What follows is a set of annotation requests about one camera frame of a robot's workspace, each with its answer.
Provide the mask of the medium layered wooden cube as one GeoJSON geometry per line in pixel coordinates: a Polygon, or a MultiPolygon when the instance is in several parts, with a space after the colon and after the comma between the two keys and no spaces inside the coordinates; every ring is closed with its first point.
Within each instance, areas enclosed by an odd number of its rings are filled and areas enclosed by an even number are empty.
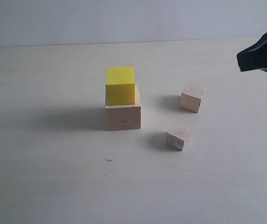
{"type": "Polygon", "coordinates": [[[206,91],[206,87],[187,83],[181,93],[179,106],[191,112],[198,113],[206,91]]]}

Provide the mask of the small wooden cube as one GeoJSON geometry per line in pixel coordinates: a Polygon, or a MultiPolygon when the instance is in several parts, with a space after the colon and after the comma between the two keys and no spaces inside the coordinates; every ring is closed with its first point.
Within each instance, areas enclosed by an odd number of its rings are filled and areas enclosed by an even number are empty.
{"type": "Polygon", "coordinates": [[[167,132],[166,144],[178,151],[183,151],[184,147],[186,146],[189,140],[190,134],[191,134],[191,129],[189,128],[182,126],[172,127],[167,132]]]}

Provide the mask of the large wooden cube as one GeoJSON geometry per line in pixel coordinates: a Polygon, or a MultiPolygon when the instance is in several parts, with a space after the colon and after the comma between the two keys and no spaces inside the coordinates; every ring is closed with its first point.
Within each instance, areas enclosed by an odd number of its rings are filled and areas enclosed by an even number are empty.
{"type": "Polygon", "coordinates": [[[135,84],[134,105],[105,104],[108,131],[141,129],[141,97],[139,85],[135,84]]]}

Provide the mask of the yellow cube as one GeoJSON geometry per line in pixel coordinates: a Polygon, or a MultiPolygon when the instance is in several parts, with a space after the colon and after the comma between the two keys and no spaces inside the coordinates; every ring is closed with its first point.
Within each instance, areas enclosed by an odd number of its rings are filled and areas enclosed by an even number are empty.
{"type": "Polygon", "coordinates": [[[107,67],[105,104],[135,104],[135,72],[133,66],[107,67]]]}

